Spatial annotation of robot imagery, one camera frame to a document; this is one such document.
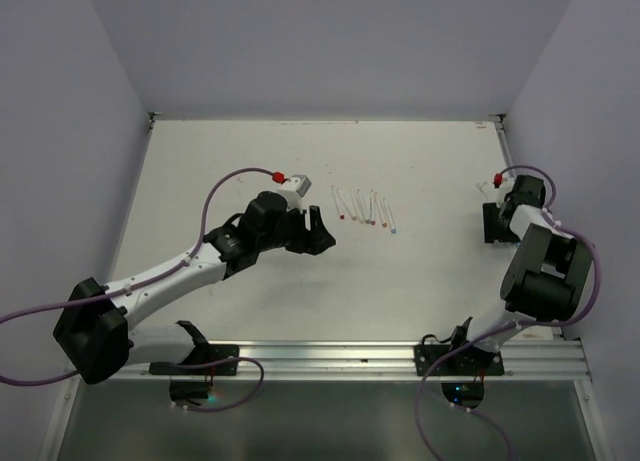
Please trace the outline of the white pen magenta tip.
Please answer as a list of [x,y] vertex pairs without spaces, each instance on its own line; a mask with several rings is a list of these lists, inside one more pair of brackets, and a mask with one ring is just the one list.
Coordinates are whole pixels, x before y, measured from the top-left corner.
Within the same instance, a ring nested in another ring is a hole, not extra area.
[[370,191],[369,194],[369,218],[370,225],[376,225],[376,210],[375,210],[375,193],[373,190]]

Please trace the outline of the white pen grey tip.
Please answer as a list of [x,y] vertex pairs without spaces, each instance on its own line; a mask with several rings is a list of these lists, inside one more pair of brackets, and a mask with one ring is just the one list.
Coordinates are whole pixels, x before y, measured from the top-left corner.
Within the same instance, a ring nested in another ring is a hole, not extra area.
[[370,218],[369,218],[369,210],[367,208],[367,205],[365,203],[365,199],[363,196],[363,193],[360,189],[356,190],[356,201],[358,204],[358,209],[360,211],[362,220],[365,224],[369,225],[370,224]]

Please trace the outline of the white pen light blue tip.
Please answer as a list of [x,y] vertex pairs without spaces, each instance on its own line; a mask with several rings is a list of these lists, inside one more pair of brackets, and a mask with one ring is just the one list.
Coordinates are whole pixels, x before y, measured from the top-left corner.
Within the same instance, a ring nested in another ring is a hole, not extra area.
[[386,198],[382,199],[382,204],[384,207],[384,212],[386,215],[386,219],[387,219],[387,224],[390,230],[391,234],[396,234],[397,233],[397,226],[396,226],[396,222],[395,222],[395,218],[394,218],[394,214],[393,211],[391,209],[391,206],[388,202],[388,200]]

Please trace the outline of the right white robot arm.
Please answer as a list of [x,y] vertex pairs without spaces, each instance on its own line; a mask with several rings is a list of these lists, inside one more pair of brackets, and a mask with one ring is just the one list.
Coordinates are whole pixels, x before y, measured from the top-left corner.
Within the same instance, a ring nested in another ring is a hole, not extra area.
[[496,200],[483,205],[485,242],[514,243],[516,250],[499,301],[452,333],[445,360],[461,374],[527,328],[572,320],[593,264],[586,243],[552,218],[543,179],[523,174],[508,178],[499,172],[493,186]]

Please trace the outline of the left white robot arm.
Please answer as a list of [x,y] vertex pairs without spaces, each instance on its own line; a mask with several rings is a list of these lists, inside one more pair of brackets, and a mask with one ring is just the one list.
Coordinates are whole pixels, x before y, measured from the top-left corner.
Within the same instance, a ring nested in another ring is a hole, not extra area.
[[283,248],[317,256],[335,244],[319,207],[293,208],[281,194],[265,191],[244,212],[165,263],[107,285],[93,278],[77,284],[53,336],[89,385],[130,364],[150,363],[155,374],[204,374],[222,357],[192,322],[179,320],[155,332],[143,321],[252,267],[264,252]]

